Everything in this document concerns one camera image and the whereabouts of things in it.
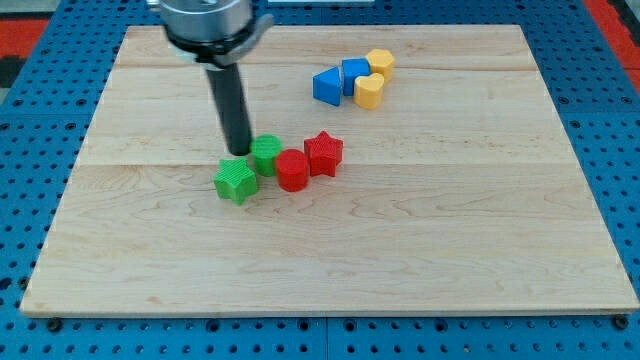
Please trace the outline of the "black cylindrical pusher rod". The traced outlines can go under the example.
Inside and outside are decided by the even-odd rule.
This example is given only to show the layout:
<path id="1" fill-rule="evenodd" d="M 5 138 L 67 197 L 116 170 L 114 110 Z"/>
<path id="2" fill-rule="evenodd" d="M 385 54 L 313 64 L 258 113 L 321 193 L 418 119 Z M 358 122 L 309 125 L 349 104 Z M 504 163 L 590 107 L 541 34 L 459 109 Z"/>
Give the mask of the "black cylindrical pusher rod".
<path id="1" fill-rule="evenodd" d="M 227 150 L 234 156 L 250 152 L 252 131 L 237 64 L 206 71 Z"/>

